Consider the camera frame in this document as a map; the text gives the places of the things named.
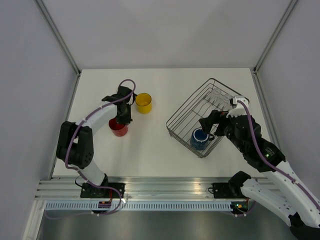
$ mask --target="dish rack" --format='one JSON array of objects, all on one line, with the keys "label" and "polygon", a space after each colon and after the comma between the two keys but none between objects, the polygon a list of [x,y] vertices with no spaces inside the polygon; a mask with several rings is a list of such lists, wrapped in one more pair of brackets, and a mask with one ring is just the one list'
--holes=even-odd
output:
[{"label": "dish rack", "polygon": [[[212,97],[214,89],[220,89],[220,99],[214,99],[214,97]],[[194,129],[201,127],[199,119],[209,116],[212,110],[226,111],[227,107],[231,107],[230,105],[227,106],[226,103],[222,101],[222,96],[225,94],[231,96],[241,95],[214,78],[208,79],[166,122],[166,128],[168,129],[170,136],[178,140],[199,158],[208,156],[223,137],[216,136],[204,150],[196,150],[190,145],[191,134]],[[217,124],[213,125],[210,133],[213,134],[216,131],[216,128]]]}]

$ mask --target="wire rack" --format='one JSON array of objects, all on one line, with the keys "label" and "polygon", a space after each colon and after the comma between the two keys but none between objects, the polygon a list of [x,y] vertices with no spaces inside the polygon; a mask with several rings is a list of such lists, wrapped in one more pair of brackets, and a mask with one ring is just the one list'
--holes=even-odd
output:
[{"label": "wire rack", "polygon": [[[201,127],[199,119],[206,118],[212,110],[222,111],[226,107],[222,101],[217,103],[217,101],[210,99],[209,96],[215,88],[220,89],[222,95],[241,95],[218,80],[210,78],[166,122],[166,128],[170,136],[178,140],[199,158],[208,156],[223,138],[222,136],[215,137],[204,150],[196,150],[190,145],[193,130]],[[217,124],[213,125],[210,133],[213,134],[216,128]]]}]

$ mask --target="purple cable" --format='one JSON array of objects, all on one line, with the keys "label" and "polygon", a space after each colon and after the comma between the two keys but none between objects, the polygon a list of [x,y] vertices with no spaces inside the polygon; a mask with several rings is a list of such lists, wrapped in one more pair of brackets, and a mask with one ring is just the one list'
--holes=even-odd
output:
[{"label": "purple cable", "polygon": [[[103,108],[105,108],[105,107],[107,107],[107,106],[109,106],[109,105],[111,105],[111,104],[119,103],[119,102],[122,102],[123,100],[125,100],[125,99],[127,99],[127,98],[130,98],[130,97],[134,94],[134,92],[135,92],[135,90],[136,90],[136,83],[135,83],[133,80],[131,80],[131,79],[125,79],[125,80],[123,80],[122,82],[120,82],[120,84],[119,84],[118,87],[120,87],[124,82],[132,82],[132,83],[133,83],[133,89],[132,89],[132,91],[131,91],[127,96],[125,96],[125,97],[123,97],[123,98],[120,98],[120,99],[118,99],[118,100],[116,100],[116,101],[108,102],[108,103],[106,103],[105,105],[103,105],[102,107],[98,107],[97,109],[93,110],[91,113],[88,114],[88,116],[85,117],[85,121],[88,121],[89,118],[91,118],[95,113],[97,113],[97,112],[100,111],[101,109],[103,109]],[[121,198],[121,193],[120,193],[117,189],[115,189],[114,187],[95,185],[93,182],[89,181],[89,180],[79,171],[78,168],[72,167],[72,166],[68,166],[68,159],[69,159],[69,154],[70,154],[70,151],[71,151],[72,144],[73,144],[74,140],[76,139],[76,136],[77,136],[77,133],[79,132],[79,129],[80,129],[81,126],[85,123],[85,121],[82,120],[82,121],[79,123],[78,127],[75,129],[75,131],[74,131],[74,133],[73,133],[73,135],[72,135],[72,138],[71,138],[71,140],[70,140],[70,144],[69,144],[68,149],[67,149],[67,151],[66,151],[64,165],[65,165],[65,167],[66,167],[67,169],[76,170],[76,171],[79,173],[79,175],[80,175],[85,181],[87,181],[90,185],[92,185],[93,187],[98,188],[98,189],[109,189],[109,190],[115,191],[115,192],[118,194],[118,196],[119,196],[119,203],[118,203],[118,205],[115,207],[115,209],[113,209],[112,211],[109,211],[109,212],[105,212],[105,213],[100,213],[100,214],[99,214],[99,215],[110,215],[110,214],[113,214],[114,212],[116,212],[117,209],[120,207],[120,205],[121,205],[121,200],[122,200],[122,198]],[[58,219],[68,218],[68,217],[71,217],[71,216],[87,215],[87,214],[92,214],[92,213],[91,213],[91,212],[81,212],[81,213],[72,214],[72,215],[68,215],[68,216],[64,216],[64,217],[49,217],[49,216],[47,215],[46,211],[44,211],[44,215],[45,215],[48,219],[51,219],[51,220],[58,220]]]},{"label": "purple cable", "polygon": [[[290,179],[290,181],[294,184],[296,182],[296,179],[294,179],[292,176],[290,176],[288,173],[282,171],[281,169],[273,166],[270,162],[268,162],[264,155],[261,153],[260,149],[259,149],[259,146],[258,146],[258,143],[257,143],[257,140],[256,140],[256,136],[255,136],[255,131],[254,131],[254,127],[253,127],[253,124],[252,124],[252,120],[251,120],[251,117],[250,117],[250,112],[249,112],[249,109],[247,108],[246,104],[244,104],[242,101],[238,100],[237,101],[238,103],[240,103],[243,107],[244,107],[244,110],[245,110],[245,113],[246,113],[246,116],[248,118],[248,122],[249,122],[249,127],[250,127],[250,132],[251,132],[251,137],[252,137],[252,141],[253,141],[253,144],[254,144],[254,147],[259,155],[259,157],[261,158],[261,160],[270,168],[272,168],[273,170],[279,172],[280,174],[282,174],[283,176],[287,177],[288,179]],[[297,183],[296,184],[304,193],[305,195],[311,200],[311,202],[315,205],[315,207],[320,211],[320,205],[317,203],[317,201],[311,196],[311,194],[300,184],[300,183]]]}]

